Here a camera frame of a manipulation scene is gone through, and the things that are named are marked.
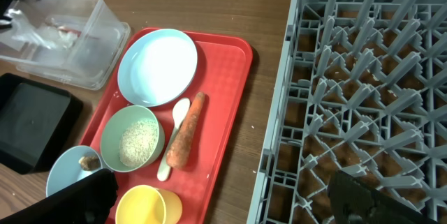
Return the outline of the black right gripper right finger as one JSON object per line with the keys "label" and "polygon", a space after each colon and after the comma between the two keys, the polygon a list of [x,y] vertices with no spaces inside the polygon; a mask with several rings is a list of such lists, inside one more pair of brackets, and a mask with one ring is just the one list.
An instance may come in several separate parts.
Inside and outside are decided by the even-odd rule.
{"label": "black right gripper right finger", "polygon": [[337,224],[437,224],[341,170],[331,175],[328,197]]}

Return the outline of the yellow plastic cup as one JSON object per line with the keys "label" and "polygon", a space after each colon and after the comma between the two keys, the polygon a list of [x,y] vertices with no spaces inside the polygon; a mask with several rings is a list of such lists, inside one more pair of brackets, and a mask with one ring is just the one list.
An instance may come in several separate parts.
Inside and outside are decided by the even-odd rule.
{"label": "yellow plastic cup", "polygon": [[121,198],[116,224],[176,224],[183,212],[182,201],[171,191],[148,185],[134,186]]}

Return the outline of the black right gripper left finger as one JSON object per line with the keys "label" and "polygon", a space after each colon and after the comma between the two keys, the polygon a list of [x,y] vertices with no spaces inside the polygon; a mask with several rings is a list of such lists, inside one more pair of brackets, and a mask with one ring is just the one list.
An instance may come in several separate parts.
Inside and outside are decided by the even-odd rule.
{"label": "black right gripper left finger", "polygon": [[26,209],[3,224],[105,223],[117,200],[115,174],[101,169]]}

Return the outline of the white rice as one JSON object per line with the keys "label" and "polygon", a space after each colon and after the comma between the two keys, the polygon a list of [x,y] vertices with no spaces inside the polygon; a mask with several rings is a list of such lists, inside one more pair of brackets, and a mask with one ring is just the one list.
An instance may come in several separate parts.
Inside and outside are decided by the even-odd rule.
{"label": "white rice", "polygon": [[120,161],[127,167],[142,165],[152,155],[158,138],[158,124],[154,120],[143,119],[132,123],[120,140]]}

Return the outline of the brown food scrap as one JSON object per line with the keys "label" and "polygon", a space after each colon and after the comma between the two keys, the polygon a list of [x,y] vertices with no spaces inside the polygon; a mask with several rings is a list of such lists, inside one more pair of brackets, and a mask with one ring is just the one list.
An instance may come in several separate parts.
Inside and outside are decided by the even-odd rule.
{"label": "brown food scrap", "polygon": [[101,162],[98,156],[83,156],[78,162],[84,171],[94,171],[101,167]]}

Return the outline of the green bowl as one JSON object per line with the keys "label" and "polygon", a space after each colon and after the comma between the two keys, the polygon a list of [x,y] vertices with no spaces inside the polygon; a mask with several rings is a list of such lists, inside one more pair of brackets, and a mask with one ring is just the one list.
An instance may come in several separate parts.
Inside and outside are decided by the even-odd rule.
{"label": "green bowl", "polygon": [[[134,122],[151,119],[158,124],[159,138],[155,149],[149,159],[140,166],[127,167],[120,161],[119,144],[124,131]],[[132,105],[116,112],[105,125],[101,136],[100,150],[105,163],[116,172],[132,172],[152,164],[163,151],[165,144],[164,129],[152,111],[146,107]]]}

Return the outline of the small light blue bowl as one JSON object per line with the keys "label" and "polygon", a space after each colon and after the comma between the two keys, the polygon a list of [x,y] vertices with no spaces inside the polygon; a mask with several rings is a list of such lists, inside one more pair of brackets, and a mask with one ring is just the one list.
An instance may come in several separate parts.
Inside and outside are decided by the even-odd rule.
{"label": "small light blue bowl", "polygon": [[[98,156],[101,162],[101,167],[94,171],[82,170],[78,161],[83,156]],[[47,178],[46,196],[49,197],[103,168],[106,168],[103,159],[100,154],[91,147],[85,145],[71,147],[60,155],[52,166]]]}

